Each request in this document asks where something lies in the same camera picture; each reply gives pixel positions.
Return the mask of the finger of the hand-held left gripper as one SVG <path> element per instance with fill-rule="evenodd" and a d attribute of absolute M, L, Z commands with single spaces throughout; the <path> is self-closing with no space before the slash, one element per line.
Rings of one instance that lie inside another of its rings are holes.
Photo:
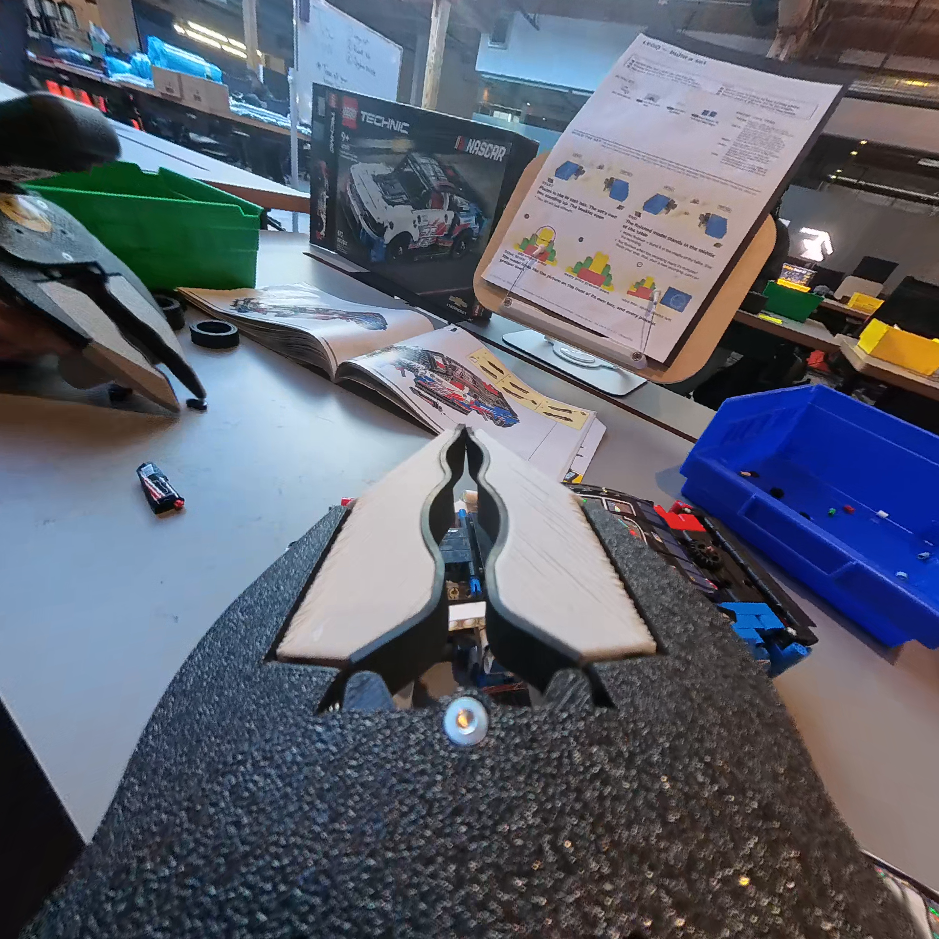
<path fill-rule="evenodd" d="M 103 309 L 102 284 L 82 289 L 62 281 L 37 285 L 37 307 L 82 355 L 57 358 L 64 382 L 87 391 L 116 384 L 154 405 L 180 412 L 181 405 L 165 365 L 150 360 L 126 339 Z"/>
<path fill-rule="evenodd" d="M 102 303 L 121 334 L 151 363 L 165 365 L 194 398 L 205 400 L 205 388 L 187 361 L 176 332 L 138 279 L 128 274 L 105 273 Z"/>

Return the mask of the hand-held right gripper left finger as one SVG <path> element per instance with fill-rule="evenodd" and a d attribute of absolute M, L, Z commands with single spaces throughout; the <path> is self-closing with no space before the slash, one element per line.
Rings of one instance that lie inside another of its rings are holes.
<path fill-rule="evenodd" d="M 448 634 L 440 542 L 454 521 L 466 427 L 440 434 L 346 511 L 276 648 L 276 659 L 370 671 L 404 687 Z"/>

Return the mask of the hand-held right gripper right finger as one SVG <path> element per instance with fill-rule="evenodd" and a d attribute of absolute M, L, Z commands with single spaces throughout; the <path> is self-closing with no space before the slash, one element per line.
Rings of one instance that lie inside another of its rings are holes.
<path fill-rule="evenodd" d="M 498 662 L 545 690 L 559 671 L 656 654 L 582 500 L 487 432 L 468 428 L 465 442 L 491 542 L 487 638 Z"/>

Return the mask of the black striped toy brick panel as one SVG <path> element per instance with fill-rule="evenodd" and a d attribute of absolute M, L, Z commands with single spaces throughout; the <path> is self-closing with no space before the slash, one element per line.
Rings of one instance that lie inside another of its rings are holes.
<path fill-rule="evenodd" d="M 174 487 L 165 472 L 155 463 L 148 462 L 136 469 L 138 481 L 147 500 L 148 507 L 156 515 L 181 512 L 185 500 Z"/>

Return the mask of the grey desk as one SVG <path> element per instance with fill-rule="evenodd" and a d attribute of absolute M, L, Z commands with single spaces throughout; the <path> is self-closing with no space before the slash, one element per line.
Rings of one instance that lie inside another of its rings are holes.
<path fill-rule="evenodd" d="M 228 605 L 338 504 L 417 451 L 421 425 L 243 338 L 187 357 L 179 415 L 2 368 L 2 699 L 88 841 L 163 691 Z M 156 515 L 136 469 L 185 500 Z M 776 681 L 860 844 L 937 887 L 937 651 L 887 650 L 760 553 L 818 644 Z"/>

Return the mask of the person's left hand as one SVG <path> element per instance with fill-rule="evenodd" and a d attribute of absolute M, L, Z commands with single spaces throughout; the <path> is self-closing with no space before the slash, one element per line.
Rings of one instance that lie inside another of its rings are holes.
<path fill-rule="evenodd" d="M 1 304 L 1 366 L 27 365 L 48 356 L 71 358 L 83 354 L 41 318 L 19 307 Z"/>

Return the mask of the partly built toy brick car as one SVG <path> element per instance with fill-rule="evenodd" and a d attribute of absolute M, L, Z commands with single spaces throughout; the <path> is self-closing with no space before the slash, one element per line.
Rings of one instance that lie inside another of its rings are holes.
<path fill-rule="evenodd" d="M 683 582 L 711 602 L 770 678 L 778 677 L 809 656 L 811 646 L 817 642 L 811 620 L 716 521 L 681 501 L 666 511 L 651 500 L 608 487 L 574 484 L 568 488 L 581 508 L 594 507 L 609 513 L 617 525 L 648 546 Z M 466 511 L 456 512 L 459 518 L 454 524 L 475 545 L 472 552 L 474 562 L 478 562 L 477 573 L 487 582 L 483 561 L 492 539 L 480 521 L 482 503 L 469 490 L 461 498 Z M 546 689 L 548 679 L 555 673 L 575 666 L 573 659 L 558 658 L 559 653 L 552 659 L 549 650 L 539 649 L 537 664 L 545 667 L 543 675 L 539 672 L 541 684 L 533 686 L 538 692 Z M 532 651 L 532 661 L 526 659 L 522 663 L 534 666 L 535 657 Z M 473 671 L 476 677 L 472 680 L 480 687 L 487 683 L 520 685 L 522 677 L 528 677 L 514 668 L 514 658 L 508 664 L 498 656 L 495 659 L 491 683 L 488 679 L 484 681 L 482 664 L 463 663 L 457 671 Z"/>

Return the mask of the open instruction booklet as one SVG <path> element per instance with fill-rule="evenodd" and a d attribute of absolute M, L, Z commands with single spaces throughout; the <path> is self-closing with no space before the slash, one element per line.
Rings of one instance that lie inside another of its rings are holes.
<path fill-rule="evenodd" d="M 593 410 L 534 390 L 478 337 L 413 308 L 369 306 L 304 283 L 180 294 L 335 383 L 375 391 L 433 435 L 484 430 L 557 481 L 582 481 L 604 438 Z"/>

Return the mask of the blue wrapped bundle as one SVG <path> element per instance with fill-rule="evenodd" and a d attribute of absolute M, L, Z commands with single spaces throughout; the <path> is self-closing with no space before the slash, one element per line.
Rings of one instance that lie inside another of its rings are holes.
<path fill-rule="evenodd" d="M 168 44 L 158 37 L 147 37 L 147 57 L 153 67 L 178 72 L 191 77 L 224 83 L 221 69 L 204 57 Z"/>

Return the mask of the blue plastic bin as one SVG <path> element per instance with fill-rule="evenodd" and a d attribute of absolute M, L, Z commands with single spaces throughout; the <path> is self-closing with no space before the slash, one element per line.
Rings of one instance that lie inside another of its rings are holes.
<path fill-rule="evenodd" d="M 937 436 L 804 385 L 726 400 L 680 472 L 687 500 L 876 640 L 937 649 Z"/>

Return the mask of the black toy set box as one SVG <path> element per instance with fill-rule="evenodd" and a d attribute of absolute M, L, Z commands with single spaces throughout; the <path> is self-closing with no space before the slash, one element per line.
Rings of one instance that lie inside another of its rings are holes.
<path fill-rule="evenodd" d="M 453 322 L 487 318 L 473 279 L 537 143 L 314 83 L 310 243 Z"/>

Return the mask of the whiteboard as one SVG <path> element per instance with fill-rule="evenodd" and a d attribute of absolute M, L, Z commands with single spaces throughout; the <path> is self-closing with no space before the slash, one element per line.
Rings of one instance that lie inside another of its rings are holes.
<path fill-rule="evenodd" d="M 400 45 L 328 2 L 299 1 L 296 6 L 294 88 L 300 123 L 311 122 L 313 85 L 396 100 Z"/>

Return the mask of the yellow plastic bin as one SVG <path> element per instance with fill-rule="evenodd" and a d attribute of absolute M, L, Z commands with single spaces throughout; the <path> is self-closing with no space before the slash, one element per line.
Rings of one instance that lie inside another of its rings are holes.
<path fill-rule="evenodd" d="M 912 334 L 871 318 L 858 337 L 858 348 L 881 361 L 924 377 L 937 374 L 938 340 Z"/>

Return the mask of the printed instruction sheet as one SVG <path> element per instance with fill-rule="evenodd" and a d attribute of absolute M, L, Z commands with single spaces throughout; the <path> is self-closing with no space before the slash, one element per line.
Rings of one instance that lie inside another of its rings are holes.
<path fill-rule="evenodd" d="M 850 87 L 831 67 L 640 33 L 494 236 L 483 282 L 600 340 L 678 357 Z"/>

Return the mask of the wooden post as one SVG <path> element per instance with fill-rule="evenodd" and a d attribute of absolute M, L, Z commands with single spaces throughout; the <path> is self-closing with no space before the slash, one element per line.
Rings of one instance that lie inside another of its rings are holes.
<path fill-rule="evenodd" d="M 435 111 L 438 108 L 440 78 L 451 10 L 451 1 L 432 2 L 421 98 L 421 107 L 427 111 Z"/>

